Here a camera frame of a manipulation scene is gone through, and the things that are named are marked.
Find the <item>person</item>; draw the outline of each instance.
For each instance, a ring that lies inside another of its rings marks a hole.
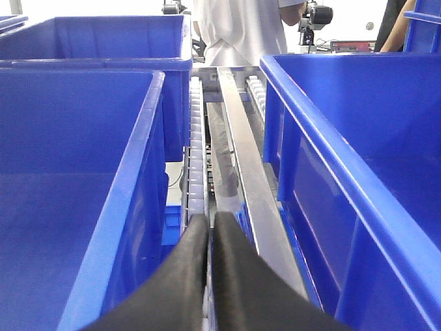
[[[398,52],[403,49],[409,19],[404,13],[415,8],[416,0],[388,0],[375,51]]]
[[[258,66],[263,54],[287,52],[283,29],[297,24],[305,0],[194,0],[194,29],[206,44],[207,66]],[[238,178],[232,165],[223,109],[207,103],[214,194],[218,211],[237,212]]]

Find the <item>cable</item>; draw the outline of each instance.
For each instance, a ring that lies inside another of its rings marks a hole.
[[[175,182],[174,182],[173,184],[168,185],[168,187],[171,188],[173,185],[175,185],[176,183],[178,183],[178,182],[179,182],[179,179],[181,179],[183,173],[184,173],[184,167],[181,168],[181,173],[179,174],[178,179],[175,180]]]

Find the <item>black object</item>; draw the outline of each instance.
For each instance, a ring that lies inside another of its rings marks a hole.
[[[386,9],[384,10],[383,20],[381,22],[380,29],[378,31],[377,41],[375,44],[374,52],[379,52],[381,47],[387,40],[387,37],[391,34],[392,28],[404,7],[406,0],[388,0]]]
[[[207,219],[194,215],[153,276],[120,306],[83,330],[201,331],[207,243]]]
[[[219,331],[348,331],[294,292],[257,255],[233,214],[215,216],[214,303]]]
[[[164,15],[176,15],[183,14],[186,9],[187,7],[182,5],[181,0],[172,0],[171,3],[164,0],[162,11]]]

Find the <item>bin rim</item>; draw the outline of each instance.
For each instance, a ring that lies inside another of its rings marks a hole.
[[[313,55],[329,60],[328,54]],[[424,320],[434,329],[441,328],[441,321],[434,318],[436,314],[428,314],[441,310],[441,263],[434,263],[441,261],[440,250],[277,61],[283,57],[294,60],[297,56],[306,55],[263,56],[260,68],[267,77],[268,84],[276,91],[290,116],[357,212]],[[396,56],[408,55],[337,56],[364,57],[368,60],[384,57],[393,61]],[[433,54],[416,56],[427,57]]]

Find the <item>machine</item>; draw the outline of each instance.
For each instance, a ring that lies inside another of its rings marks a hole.
[[[302,19],[298,23],[300,32],[300,51],[310,53],[316,50],[314,45],[314,30],[322,30],[330,24],[334,16],[331,7],[319,6],[316,1],[309,0]]]

